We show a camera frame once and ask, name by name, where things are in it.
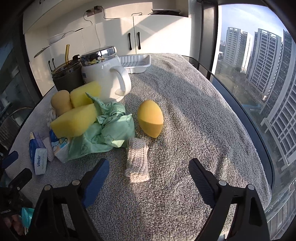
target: mug handle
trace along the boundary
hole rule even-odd
[[[119,73],[121,79],[119,82],[124,86],[124,90],[118,89],[115,91],[115,94],[120,96],[125,96],[131,91],[131,79],[127,71],[122,66],[114,66],[110,68],[110,71],[116,71]]]

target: rectangular yellow sponge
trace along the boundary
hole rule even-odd
[[[94,104],[89,104],[65,112],[51,122],[50,126],[57,138],[77,137],[96,121],[96,117]]]
[[[87,97],[85,92],[89,93],[93,97],[99,97],[101,87],[98,82],[92,81],[72,90],[70,93],[70,99],[74,108],[92,103],[91,99]]]

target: mirrored silver lid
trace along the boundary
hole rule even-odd
[[[101,63],[117,56],[115,46],[92,50],[80,56],[83,66]]]

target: wall socket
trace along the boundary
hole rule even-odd
[[[98,7],[97,9],[94,9],[94,7],[93,7],[90,9],[90,12],[86,12],[86,15],[87,15],[87,17],[90,17],[92,15],[95,15],[95,14],[101,13],[101,12],[103,12],[103,9],[101,7]]]

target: white plastic tray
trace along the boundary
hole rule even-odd
[[[149,54],[130,54],[120,57],[123,68],[129,74],[142,73],[151,65],[151,56]]]

